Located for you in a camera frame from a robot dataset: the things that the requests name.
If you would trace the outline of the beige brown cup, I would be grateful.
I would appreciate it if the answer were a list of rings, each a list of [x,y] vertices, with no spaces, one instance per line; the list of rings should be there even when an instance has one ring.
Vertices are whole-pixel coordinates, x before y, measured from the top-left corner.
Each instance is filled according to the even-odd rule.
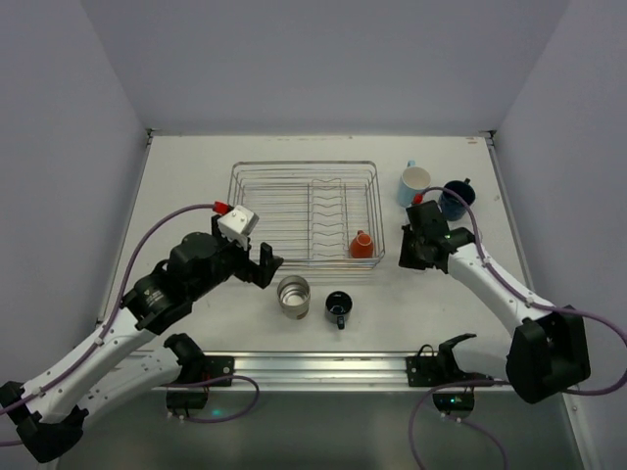
[[[308,315],[311,287],[305,278],[298,275],[284,277],[277,286],[276,295],[281,311],[288,318],[301,320]]]

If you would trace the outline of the large dark blue mug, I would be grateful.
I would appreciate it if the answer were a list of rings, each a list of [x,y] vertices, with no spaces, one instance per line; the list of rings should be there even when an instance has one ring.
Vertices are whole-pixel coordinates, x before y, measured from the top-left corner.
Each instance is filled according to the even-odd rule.
[[[470,207],[476,199],[470,179],[449,181],[444,188],[438,199],[441,212],[448,221],[460,220],[466,213],[465,207]]]

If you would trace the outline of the orange small cup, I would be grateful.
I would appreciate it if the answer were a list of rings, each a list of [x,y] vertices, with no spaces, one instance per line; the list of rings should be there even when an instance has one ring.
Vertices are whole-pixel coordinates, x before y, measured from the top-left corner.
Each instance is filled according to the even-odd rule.
[[[362,230],[352,240],[349,246],[349,254],[352,259],[370,259],[374,253],[373,240],[370,235]]]

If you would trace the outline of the light blue mug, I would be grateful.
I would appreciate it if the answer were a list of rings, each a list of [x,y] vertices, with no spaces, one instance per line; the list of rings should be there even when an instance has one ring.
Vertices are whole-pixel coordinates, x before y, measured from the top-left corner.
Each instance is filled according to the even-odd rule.
[[[396,198],[398,205],[410,206],[413,198],[430,184],[431,174],[423,167],[417,166],[415,161],[408,161],[399,178]]]

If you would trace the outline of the small dark blue cup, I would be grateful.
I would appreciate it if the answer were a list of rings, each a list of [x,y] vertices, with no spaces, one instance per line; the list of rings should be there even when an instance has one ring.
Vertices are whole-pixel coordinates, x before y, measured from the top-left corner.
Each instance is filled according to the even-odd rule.
[[[343,331],[347,326],[353,305],[351,296],[346,292],[334,291],[330,293],[324,304],[326,320]]]

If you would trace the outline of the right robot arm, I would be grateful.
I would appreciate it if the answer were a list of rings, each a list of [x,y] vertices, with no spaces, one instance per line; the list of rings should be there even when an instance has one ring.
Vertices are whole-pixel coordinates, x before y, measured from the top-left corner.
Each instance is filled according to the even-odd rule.
[[[528,403],[587,380],[591,366],[584,321],[525,289],[487,254],[465,227],[452,229],[434,201],[406,208],[399,266],[439,269],[472,292],[511,336],[504,378]]]

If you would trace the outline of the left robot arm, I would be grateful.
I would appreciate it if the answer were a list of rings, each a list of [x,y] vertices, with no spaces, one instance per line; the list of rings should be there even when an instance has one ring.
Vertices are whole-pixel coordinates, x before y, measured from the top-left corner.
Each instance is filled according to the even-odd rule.
[[[75,446],[88,419],[134,392],[195,378],[202,351],[185,334],[167,339],[139,371],[118,364],[192,311],[195,302],[235,277],[262,289],[283,264],[261,243],[252,261],[250,235],[257,216],[237,207],[212,218],[209,233],[193,232],[131,289],[122,288],[112,313],[81,343],[38,376],[1,388],[1,412],[16,426],[20,445],[39,463]]]

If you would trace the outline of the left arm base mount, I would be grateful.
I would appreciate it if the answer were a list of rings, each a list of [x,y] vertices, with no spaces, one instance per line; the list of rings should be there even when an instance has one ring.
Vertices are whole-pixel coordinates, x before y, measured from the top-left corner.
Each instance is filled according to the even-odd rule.
[[[205,387],[205,382],[229,376],[234,370],[234,357],[206,355],[186,334],[169,336],[164,347],[171,350],[180,367],[173,384],[178,387]]]

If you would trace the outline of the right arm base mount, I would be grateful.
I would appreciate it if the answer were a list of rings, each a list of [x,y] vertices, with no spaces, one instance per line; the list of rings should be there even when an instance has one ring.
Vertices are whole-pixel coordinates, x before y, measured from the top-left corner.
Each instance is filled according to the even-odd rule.
[[[439,385],[471,380],[491,379],[491,376],[479,372],[463,371],[454,357],[457,344],[476,334],[458,335],[441,343],[437,349],[431,345],[423,345],[418,352],[405,358],[406,375],[410,387],[435,387]]]

